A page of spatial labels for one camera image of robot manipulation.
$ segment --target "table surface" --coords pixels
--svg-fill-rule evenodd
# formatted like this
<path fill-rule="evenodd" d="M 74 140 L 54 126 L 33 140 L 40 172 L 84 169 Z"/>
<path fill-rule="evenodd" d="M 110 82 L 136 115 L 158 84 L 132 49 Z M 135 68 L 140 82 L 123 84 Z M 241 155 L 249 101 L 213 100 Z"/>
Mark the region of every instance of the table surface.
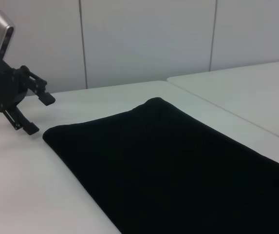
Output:
<path fill-rule="evenodd" d="M 14 131 L 0 114 L 0 234 L 119 233 L 42 140 L 49 128 L 111 116 L 161 97 L 204 124 L 279 162 L 279 137 L 168 82 L 154 81 L 37 97 L 19 105 L 40 131 Z"/>
<path fill-rule="evenodd" d="M 279 62 L 167 80 L 279 136 Z"/>

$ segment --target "white wall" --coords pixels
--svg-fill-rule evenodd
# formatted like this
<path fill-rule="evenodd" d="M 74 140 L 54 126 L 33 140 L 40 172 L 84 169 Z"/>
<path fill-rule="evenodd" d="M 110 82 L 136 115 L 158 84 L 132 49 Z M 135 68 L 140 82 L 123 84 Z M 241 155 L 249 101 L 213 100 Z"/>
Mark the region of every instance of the white wall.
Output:
<path fill-rule="evenodd" d="M 209 70 L 215 0 L 82 0 L 88 87 Z"/>
<path fill-rule="evenodd" d="M 0 0 L 16 31 L 4 60 L 26 65 L 49 92 L 86 88 L 77 0 Z"/>
<path fill-rule="evenodd" d="M 211 70 L 279 61 L 279 0 L 218 0 Z"/>

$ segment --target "folded fabric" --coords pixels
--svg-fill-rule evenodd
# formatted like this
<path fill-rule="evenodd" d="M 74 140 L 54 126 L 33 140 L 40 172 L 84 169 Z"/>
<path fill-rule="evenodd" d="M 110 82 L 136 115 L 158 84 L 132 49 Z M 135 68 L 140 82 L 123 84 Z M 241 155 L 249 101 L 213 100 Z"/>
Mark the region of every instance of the folded fabric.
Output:
<path fill-rule="evenodd" d="M 123 234 L 279 233 L 279 164 L 161 98 L 43 139 Z"/>

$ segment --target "black towel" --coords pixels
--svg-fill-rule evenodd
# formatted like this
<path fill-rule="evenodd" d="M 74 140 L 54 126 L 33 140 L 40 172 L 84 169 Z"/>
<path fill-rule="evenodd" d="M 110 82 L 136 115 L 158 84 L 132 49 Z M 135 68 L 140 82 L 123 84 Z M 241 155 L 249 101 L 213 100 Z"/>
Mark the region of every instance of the black towel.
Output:
<path fill-rule="evenodd" d="M 123 234 L 279 234 L 279 163 L 160 98 L 43 139 Z"/>

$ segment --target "white table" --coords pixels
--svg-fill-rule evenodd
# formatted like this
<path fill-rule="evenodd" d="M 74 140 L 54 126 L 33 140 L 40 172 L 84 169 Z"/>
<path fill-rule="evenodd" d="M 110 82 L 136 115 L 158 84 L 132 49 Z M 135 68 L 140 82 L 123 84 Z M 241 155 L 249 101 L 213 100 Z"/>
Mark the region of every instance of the white table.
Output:
<path fill-rule="evenodd" d="M 40 131 L 14 131 L 0 114 L 0 234 L 116 234 L 60 158 L 42 140 L 48 128 L 90 121 L 131 110 L 161 97 L 204 124 L 279 162 L 279 137 L 177 88 L 155 81 L 54 94 L 44 106 L 37 97 L 19 105 Z"/>
<path fill-rule="evenodd" d="M 167 80 L 279 136 L 279 62 Z"/>

